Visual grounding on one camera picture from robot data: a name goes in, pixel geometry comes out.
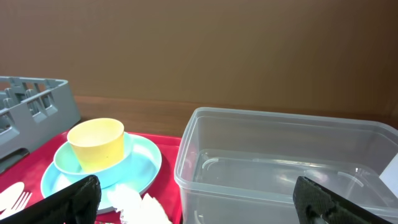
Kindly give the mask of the white plastic spoon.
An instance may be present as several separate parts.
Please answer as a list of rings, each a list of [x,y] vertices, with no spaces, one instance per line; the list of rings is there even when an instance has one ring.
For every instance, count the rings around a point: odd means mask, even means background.
[[[0,211],[4,211],[5,209],[13,206],[18,198],[21,196],[24,190],[25,184],[23,182],[16,182],[8,187],[6,190],[1,192],[0,199]]]

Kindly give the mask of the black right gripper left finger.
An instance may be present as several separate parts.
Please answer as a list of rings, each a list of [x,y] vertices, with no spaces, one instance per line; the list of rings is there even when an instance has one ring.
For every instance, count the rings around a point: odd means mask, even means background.
[[[1,220],[1,224],[94,224],[100,201],[100,181],[89,175]]]

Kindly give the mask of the white napkin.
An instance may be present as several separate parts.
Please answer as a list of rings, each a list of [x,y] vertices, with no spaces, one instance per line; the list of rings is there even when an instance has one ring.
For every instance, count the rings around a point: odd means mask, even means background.
[[[118,184],[107,194],[122,224],[172,224],[163,206],[154,197],[143,197],[125,184]]]

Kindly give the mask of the white plastic fork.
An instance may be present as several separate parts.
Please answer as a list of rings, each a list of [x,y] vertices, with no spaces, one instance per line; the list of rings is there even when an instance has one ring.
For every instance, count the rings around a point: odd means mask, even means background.
[[[11,208],[7,208],[4,212],[2,212],[1,219],[3,220],[23,210],[27,206],[32,195],[32,192],[23,192]]]

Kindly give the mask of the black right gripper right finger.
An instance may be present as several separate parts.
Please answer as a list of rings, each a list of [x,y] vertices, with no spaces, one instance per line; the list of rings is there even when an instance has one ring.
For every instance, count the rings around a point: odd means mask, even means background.
[[[300,224],[391,224],[304,176],[297,178],[293,201]]]

